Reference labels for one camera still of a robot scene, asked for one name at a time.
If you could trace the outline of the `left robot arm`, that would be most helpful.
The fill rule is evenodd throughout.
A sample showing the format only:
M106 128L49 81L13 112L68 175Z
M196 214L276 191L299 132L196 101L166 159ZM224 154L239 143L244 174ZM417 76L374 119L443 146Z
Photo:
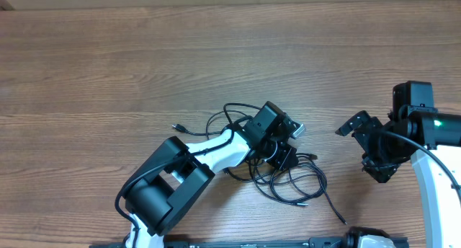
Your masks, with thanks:
M166 139L125 182L117 194L117 212L131 230L124 247L161 247L215 175L245 160L261 159L276 169L297 164L288 141L305 131L272 102L254 116L229 121L218 136L201 143Z

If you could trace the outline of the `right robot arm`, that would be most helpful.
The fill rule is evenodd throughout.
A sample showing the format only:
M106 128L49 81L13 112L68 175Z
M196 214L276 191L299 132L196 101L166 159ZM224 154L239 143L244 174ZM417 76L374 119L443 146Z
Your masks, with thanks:
M362 147L362 169L386 183L410 162L419 184L426 245L460 246L460 116L440 113L429 82L393 87L389 121L360 111L336 134L351 135Z

